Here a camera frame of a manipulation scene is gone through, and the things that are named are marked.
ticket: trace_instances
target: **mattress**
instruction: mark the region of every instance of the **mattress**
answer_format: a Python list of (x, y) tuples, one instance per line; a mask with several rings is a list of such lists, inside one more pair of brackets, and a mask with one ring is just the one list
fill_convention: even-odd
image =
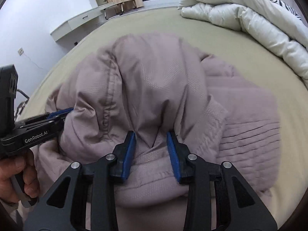
[(246, 79), (276, 96), (281, 118), (281, 164), (278, 181), (271, 188), (270, 211), (280, 227), (295, 210), (308, 186), (308, 91), (280, 58), (247, 34), (183, 18), (176, 8), (111, 19), (53, 67), (30, 97), (22, 117), (43, 113), (48, 95), (89, 53), (122, 35), (153, 31), (177, 34), (193, 46), (218, 55), (236, 66)]

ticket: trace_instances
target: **wall socket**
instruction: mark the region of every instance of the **wall socket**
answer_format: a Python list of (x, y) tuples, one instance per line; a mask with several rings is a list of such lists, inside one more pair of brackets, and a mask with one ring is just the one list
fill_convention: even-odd
[(23, 53), (24, 53), (23, 48), (20, 48), (20, 49), (18, 50), (18, 54), (19, 54), (19, 56), (21, 56)]

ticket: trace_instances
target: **metal pivot bolt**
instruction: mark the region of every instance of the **metal pivot bolt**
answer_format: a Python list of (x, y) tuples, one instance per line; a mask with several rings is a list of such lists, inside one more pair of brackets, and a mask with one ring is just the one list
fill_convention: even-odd
[(228, 161), (225, 161), (223, 165), (224, 165), (225, 168), (231, 168), (232, 167), (232, 164)]
[(71, 168), (78, 168), (79, 165), (80, 165), (79, 162), (73, 162), (70, 166), (71, 166)]
[(195, 154), (190, 154), (188, 155), (188, 159), (190, 159), (191, 161), (194, 161), (197, 159), (197, 156)]
[(114, 158), (115, 158), (115, 155), (114, 155), (114, 154), (108, 154), (108, 155), (106, 155), (106, 159), (107, 159), (108, 161), (112, 161)]

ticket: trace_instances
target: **human hand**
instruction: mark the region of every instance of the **human hand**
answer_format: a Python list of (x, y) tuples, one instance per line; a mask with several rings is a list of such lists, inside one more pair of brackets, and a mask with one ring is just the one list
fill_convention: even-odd
[(7, 203), (17, 203), (19, 198), (13, 189), (10, 177), (23, 171), (24, 191), (31, 198), (40, 193), (37, 172), (34, 166), (34, 155), (29, 149), (23, 156), (0, 160), (0, 199)]

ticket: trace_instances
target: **black and white pattern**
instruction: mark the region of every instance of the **black and white pattern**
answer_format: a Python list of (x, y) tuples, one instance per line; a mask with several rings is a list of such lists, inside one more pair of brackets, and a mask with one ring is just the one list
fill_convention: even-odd
[(299, 14), (292, 7), (287, 5), (284, 1), (281, 1), (281, 0), (270, 0), (270, 1), (282, 6), (286, 10), (290, 11), (293, 15), (295, 15), (299, 20), (301, 20), (301, 17), (299, 16)]

